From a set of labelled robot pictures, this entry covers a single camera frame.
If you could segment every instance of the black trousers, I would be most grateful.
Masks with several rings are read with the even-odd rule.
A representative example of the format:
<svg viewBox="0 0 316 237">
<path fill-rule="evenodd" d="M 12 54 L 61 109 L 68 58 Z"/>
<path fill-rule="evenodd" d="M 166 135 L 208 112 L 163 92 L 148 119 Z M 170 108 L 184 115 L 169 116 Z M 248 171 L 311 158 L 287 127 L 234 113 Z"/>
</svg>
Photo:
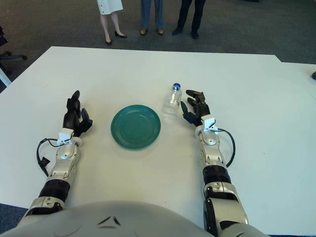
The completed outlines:
<svg viewBox="0 0 316 237">
<path fill-rule="evenodd" d="M 180 16 L 178 20 L 178 27 L 183 28 L 186 23 L 189 7 L 192 3 L 192 0 L 182 0 Z M 192 22 L 192 31 L 198 31 L 199 26 L 201 24 L 201 19 L 203 15 L 203 7 L 205 4 L 205 0 L 195 0 L 196 11 L 194 13 L 194 18 Z"/>
</svg>

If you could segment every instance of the plastic bottle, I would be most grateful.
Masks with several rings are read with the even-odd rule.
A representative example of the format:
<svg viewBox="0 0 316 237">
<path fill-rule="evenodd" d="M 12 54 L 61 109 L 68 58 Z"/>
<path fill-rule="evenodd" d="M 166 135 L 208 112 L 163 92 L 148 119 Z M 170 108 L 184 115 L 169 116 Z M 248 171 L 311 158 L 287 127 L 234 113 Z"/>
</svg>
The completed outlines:
<svg viewBox="0 0 316 237">
<path fill-rule="evenodd" d="M 182 91 L 179 83 L 174 83 L 164 100 L 162 111 L 165 114 L 176 115 L 179 110 Z"/>
</svg>

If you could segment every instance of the gray carpet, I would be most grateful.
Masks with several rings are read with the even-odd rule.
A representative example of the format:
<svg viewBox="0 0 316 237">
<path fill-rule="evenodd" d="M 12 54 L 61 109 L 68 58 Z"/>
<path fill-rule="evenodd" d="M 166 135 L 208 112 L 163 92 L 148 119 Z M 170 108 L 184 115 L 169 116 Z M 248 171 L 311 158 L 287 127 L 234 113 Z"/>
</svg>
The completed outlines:
<svg viewBox="0 0 316 237">
<path fill-rule="evenodd" d="M 316 1 L 314 0 L 207 0 L 200 39 L 189 36 L 193 8 L 185 32 L 172 36 L 181 0 L 166 0 L 165 34 L 158 36 L 152 22 L 140 36 L 140 1 L 122 0 L 122 29 L 128 39 L 104 43 L 96 1 L 0 0 L 0 24 L 9 41 L 0 52 L 25 54 L 27 61 L 1 62 L 15 80 L 49 47 L 91 47 L 134 50 L 275 54 L 283 62 L 316 64 Z M 0 82 L 0 92 L 5 86 Z M 16 226 L 25 209 L 0 205 L 0 233 Z"/>
</svg>

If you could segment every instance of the white dress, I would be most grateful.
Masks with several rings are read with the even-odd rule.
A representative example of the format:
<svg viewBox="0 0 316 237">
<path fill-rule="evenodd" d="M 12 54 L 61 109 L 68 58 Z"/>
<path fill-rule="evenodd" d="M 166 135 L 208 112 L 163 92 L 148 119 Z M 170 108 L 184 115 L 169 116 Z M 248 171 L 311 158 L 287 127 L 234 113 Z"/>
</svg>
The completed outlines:
<svg viewBox="0 0 316 237">
<path fill-rule="evenodd" d="M 101 15 L 108 15 L 123 9 L 121 0 L 97 0 L 97 2 Z"/>
</svg>

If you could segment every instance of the jeans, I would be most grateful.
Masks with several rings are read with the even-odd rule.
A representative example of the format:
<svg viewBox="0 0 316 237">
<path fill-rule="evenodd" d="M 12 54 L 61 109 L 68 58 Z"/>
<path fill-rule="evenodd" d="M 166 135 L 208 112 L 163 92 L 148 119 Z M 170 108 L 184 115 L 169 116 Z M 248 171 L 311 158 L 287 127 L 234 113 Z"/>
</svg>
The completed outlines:
<svg viewBox="0 0 316 237">
<path fill-rule="evenodd" d="M 149 27 L 150 21 L 150 7 L 152 0 L 141 0 L 141 22 L 145 30 Z M 163 0 L 155 0 L 155 19 L 156 28 L 163 29 Z"/>
</svg>

